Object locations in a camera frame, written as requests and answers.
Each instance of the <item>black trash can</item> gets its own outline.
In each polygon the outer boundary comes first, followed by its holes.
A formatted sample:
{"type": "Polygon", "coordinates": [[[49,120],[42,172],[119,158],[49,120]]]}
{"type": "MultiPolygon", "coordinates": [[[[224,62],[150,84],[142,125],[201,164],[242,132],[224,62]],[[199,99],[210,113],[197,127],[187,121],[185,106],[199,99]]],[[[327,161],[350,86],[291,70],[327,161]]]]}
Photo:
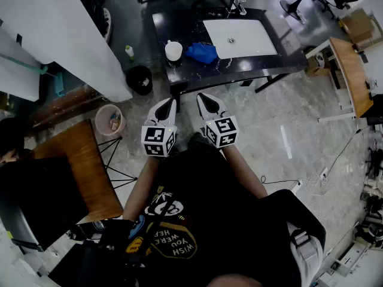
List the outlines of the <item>black trash can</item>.
{"type": "Polygon", "coordinates": [[[130,68],[126,73],[126,84],[141,96],[149,94],[153,89],[151,71],[145,66],[130,68]]]}

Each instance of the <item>blue cloth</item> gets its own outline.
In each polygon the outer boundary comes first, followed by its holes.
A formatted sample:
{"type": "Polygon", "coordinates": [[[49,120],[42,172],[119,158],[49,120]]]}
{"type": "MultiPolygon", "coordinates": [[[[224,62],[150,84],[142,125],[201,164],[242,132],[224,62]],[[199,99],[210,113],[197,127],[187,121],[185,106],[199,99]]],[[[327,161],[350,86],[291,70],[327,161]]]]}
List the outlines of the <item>blue cloth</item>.
{"type": "Polygon", "coordinates": [[[193,43],[186,51],[186,56],[192,57],[198,62],[210,64],[218,57],[215,46],[193,43]]]}

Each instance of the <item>white cup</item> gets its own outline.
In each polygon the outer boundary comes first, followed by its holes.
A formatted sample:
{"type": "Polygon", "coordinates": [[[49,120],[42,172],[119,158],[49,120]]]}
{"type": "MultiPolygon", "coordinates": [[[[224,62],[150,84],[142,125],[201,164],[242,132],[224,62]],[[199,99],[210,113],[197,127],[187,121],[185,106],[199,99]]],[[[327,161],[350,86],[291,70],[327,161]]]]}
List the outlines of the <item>white cup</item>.
{"type": "Polygon", "coordinates": [[[175,62],[179,60],[182,55],[182,45],[176,41],[168,41],[165,46],[165,53],[168,60],[175,62]]]}

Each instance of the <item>white sink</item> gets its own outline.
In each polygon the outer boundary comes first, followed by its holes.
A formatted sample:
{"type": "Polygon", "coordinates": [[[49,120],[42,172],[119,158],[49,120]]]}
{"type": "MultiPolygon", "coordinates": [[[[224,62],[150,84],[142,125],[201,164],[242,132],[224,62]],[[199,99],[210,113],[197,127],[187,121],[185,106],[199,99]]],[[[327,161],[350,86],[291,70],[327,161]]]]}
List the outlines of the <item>white sink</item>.
{"type": "Polygon", "coordinates": [[[220,59],[277,55],[266,29],[259,20],[204,20],[220,59]]]}

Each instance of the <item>gray floor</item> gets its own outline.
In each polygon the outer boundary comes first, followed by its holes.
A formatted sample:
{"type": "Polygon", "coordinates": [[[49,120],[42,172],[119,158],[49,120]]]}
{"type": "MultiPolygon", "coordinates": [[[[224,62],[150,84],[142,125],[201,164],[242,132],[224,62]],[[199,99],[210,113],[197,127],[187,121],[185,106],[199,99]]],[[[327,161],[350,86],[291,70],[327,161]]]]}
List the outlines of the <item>gray floor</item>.
{"type": "MultiPolygon", "coordinates": [[[[248,0],[247,7],[267,8],[282,13],[279,0],[248,0]]],[[[119,103],[126,118],[126,127],[121,132],[123,140],[112,160],[111,167],[138,176],[146,156],[140,146],[141,126],[149,109],[158,101],[169,96],[165,77],[158,67],[158,51],[155,36],[150,30],[150,12],[189,7],[192,0],[153,0],[150,5],[139,5],[136,0],[107,0],[107,7],[114,18],[114,32],[111,47],[125,69],[132,66],[124,52],[130,44],[136,52],[136,62],[151,65],[153,91],[148,96],[134,95],[133,99],[119,103]]],[[[303,45],[317,45],[329,36],[342,37],[342,32],[329,14],[323,14],[311,0],[304,0],[301,12],[308,23],[302,25],[287,18],[303,45]]],[[[340,113],[338,99],[327,77],[309,78],[304,72],[287,76],[284,80],[255,94],[254,87],[240,87],[228,84],[205,90],[227,105],[236,116],[240,126],[237,147],[259,176],[266,182],[287,179],[306,179],[306,187],[298,192],[298,198],[325,226],[327,231],[325,253],[332,254],[323,266],[330,265],[334,257],[348,246],[351,233],[347,233],[363,215],[363,203],[359,195],[363,188],[364,160],[367,157],[370,132],[368,129],[357,134],[334,165],[326,184],[316,181],[317,173],[324,167],[330,168],[338,154],[350,140],[357,128],[355,121],[340,120],[318,123],[317,119],[340,113]]],[[[184,150],[188,139],[202,124],[197,110],[195,93],[181,97],[181,113],[177,115],[177,145],[184,150]]],[[[37,137],[38,143],[78,123],[84,118],[94,118],[95,111],[77,116],[46,131],[37,137]]],[[[98,142],[110,138],[96,134],[98,142]]],[[[110,155],[104,154],[105,160],[110,155]]],[[[110,172],[111,179],[119,177],[110,172]]],[[[290,188],[293,182],[265,185],[268,193],[290,188]]],[[[116,190],[122,204],[125,204],[134,184],[116,190]]],[[[62,237],[52,247],[59,257],[42,254],[46,269],[51,270],[70,247],[70,241],[62,237]]]]}

